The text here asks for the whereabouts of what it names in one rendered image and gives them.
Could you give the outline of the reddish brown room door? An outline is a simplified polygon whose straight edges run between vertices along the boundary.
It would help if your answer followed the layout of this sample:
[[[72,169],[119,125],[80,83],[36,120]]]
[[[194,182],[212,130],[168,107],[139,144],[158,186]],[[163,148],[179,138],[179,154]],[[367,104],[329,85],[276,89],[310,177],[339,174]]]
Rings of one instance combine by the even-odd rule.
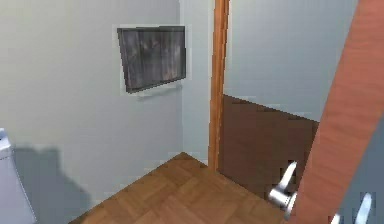
[[[384,0],[358,0],[286,224],[330,224],[384,113]]]

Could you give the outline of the dark grey framed wall picture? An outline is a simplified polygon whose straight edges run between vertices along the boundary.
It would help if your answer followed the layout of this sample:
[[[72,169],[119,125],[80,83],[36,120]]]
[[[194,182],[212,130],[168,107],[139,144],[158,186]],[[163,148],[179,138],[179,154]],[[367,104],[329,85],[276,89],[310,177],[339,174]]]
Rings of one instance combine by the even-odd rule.
[[[186,77],[184,26],[118,28],[125,91],[129,94]]]

